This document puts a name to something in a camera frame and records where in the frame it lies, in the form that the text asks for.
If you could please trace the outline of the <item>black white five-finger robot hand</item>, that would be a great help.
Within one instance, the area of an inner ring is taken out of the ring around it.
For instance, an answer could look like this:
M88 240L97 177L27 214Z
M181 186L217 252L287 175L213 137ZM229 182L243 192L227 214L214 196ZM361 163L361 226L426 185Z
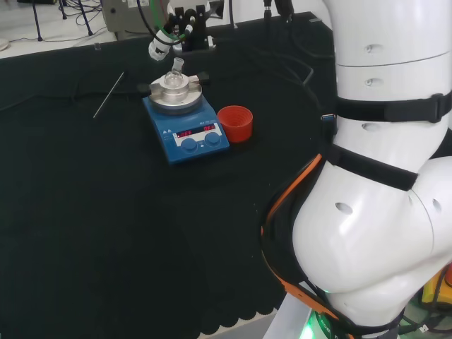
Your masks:
M206 22L216 13L215 6L206 3L184 8L151 1L150 7L155 19L153 40L148 47L151 59L162 61L170 52L183 54L214 48Z

